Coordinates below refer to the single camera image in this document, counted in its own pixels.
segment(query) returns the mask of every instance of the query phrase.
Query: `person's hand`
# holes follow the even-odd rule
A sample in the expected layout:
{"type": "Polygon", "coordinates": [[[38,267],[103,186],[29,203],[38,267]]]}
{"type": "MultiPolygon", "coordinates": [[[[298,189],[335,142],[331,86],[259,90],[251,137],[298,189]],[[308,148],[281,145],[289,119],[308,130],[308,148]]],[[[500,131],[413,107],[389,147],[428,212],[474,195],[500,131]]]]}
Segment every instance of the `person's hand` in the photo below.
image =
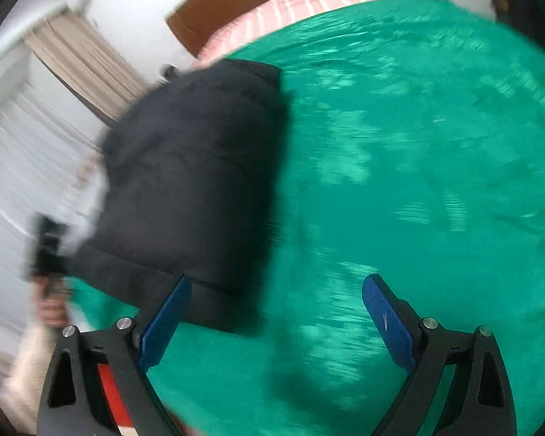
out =
{"type": "Polygon", "coordinates": [[[63,291],[55,290],[45,298],[48,284],[47,278],[35,277],[34,282],[33,300],[38,320],[54,328],[64,328],[67,326],[67,294],[63,291]]]}

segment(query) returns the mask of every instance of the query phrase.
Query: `black puffer jacket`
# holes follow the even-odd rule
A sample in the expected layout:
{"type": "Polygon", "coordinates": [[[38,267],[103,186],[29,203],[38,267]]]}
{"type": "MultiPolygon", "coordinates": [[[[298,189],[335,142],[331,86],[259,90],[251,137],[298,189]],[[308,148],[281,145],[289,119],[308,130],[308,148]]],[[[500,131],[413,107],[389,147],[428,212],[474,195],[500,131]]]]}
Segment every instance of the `black puffer jacket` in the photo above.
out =
{"type": "Polygon", "coordinates": [[[279,70],[222,61],[138,101],[103,145],[109,192],[71,273],[141,307],[192,279],[192,323],[231,331],[259,281],[286,106],[279,70]]]}

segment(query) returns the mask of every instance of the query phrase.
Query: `green bedspread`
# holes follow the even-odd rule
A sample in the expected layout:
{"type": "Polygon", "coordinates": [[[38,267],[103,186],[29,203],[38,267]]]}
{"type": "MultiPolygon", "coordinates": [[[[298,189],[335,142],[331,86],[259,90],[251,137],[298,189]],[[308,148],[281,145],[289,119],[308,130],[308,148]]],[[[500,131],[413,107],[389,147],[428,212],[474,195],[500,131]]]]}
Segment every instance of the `green bedspread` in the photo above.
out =
{"type": "MultiPolygon", "coordinates": [[[[150,372],[216,435],[366,436],[404,372],[361,300],[378,270],[445,327],[489,325],[520,434],[545,418],[545,54],[442,0],[318,15],[234,58],[292,96],[258,337],[182,324],[150,372]]],[[[133,308],[77,284],[89,321],[133,308]]]]}

